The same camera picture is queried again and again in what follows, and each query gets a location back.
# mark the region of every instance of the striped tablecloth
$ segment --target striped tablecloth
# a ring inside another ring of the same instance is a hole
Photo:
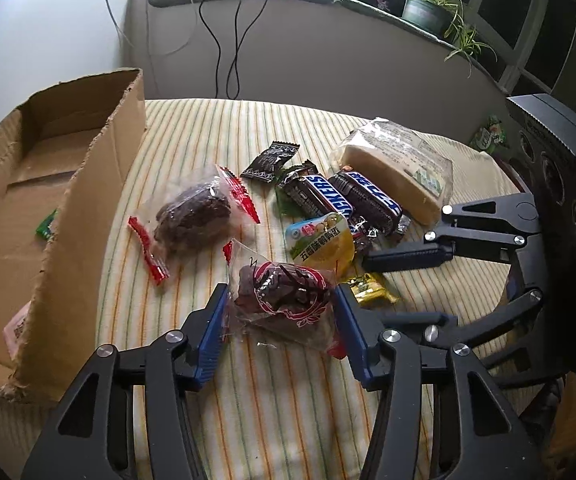
[[[240,173],[274,139],[297,142],[290,161],[309,158],[328,167],[330,151],[364,119],[309,108],[207,99],[151,101],[148,132],[132,165],[111,231],[99,294],[98,342],[119,349],[149,344],[205,306],[224,282],[223,241],[188,254],[157,290],[128,216],[170,178],[218,162]],[[453,203],[516,192],[485,154],[442,137],[425,138],[453,160]],[[289,261],[283,231],[293,218],[276,213],[272,189],[251,186],[261,218],[251,248],[271,260]],[[407,237],[423,233],[414,225]],[[399,310],[442,310],[472,321],[498,303],[508,267],[455,258],[438,269],[387,276],[404,301]],[[499,339],[478,349],[490,352]],[[517,409],[528,394],[512,398]],[[424,387],[418,477],[427,478],[432,438],[432,394]],[[215,378],[189,398],[194,435],[209,478],[356,479],[368,449],[378,396],[362,391],[347,360],[338,361],[296,344],[264,346],[245,338],[229,342]],[[143,391],[134,405],[135,444],[142,478],[149,478]]]

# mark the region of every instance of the potted plant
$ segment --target potted plant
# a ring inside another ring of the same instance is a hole
[[[462,10],[461,0],[405,0],[405,21],[437,37],[447,36]]]
[[[487,43],[482,43],[481,41],[476,41],[476,27],[471,27],[463,22],[459,18],[456,22],[453,22],[455,28],[455,37],[453,41],[454,50],[450,52],[444,59],[444,61],[449,60],[452,56],[456,54],[464,54],[468,59],[470,64],[470,73],[468,77],[472,75],[472,58],[481,54],[482,48],[489,48],[494,54],[494,58],[498,59],[496,52]]]

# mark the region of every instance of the cardboard box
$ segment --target cardboard box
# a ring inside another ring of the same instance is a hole
[[[143,76],[61,83],[0,123],[0,395],[58,400],[95,348],[104,251],[145,131]],[[36,227],[57,208],[49,242]],[[14,362],[2,330],[28,301]]]

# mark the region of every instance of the yellow candy wrapper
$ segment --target yellow candy wrapper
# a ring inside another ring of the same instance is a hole
[[[381,282],[379,282],[374,274],[368,272],[360,276],[355,276],[345,283],[350,285],[354,297],[357,299],[357,303],[361,306],[364,306],[365,303],[369,301],[376,300],[376,298],[384,298],[392,304],[395,304],[400,299],[381,285]]]
[[[300,266],[341,276],[354,258],[353,234],[337,212],[291,224],[285,239],[288,253]]]

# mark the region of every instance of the metal pivot bolt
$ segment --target metal pivot bolt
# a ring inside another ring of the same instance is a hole
[[[114,347],[112,345],[101,345],[97,348],[97,355],[99,357],[108,357],[108,355],[112,355],[114,352]]]
[[[183,332],[180,330],[171,330],[165,334],[165,340],[169,343],[179,343],[183,340]]]
[[[456,345],[452,347],[452,350],[455,352],[456,355],[461,356],[470,355],[470,347],[465,343],[456,343]]]
[[[538,291],[538,290],[530,291],[530,301],[532,301],[532,303],[537,304],[539,301],[541,301],[542,297],[543,297],[543,295],[541,294],[540,291]]]
[[[432,343],[439,336],[439,327],[436,325],[430,325],[423,332],[423,337],[428,343]]]
[[[396,330],[384,330],[383,339],[385,339],[389,343],[396,343],[397,341],[399,341],[399,339],[401,339],[401,334]]]

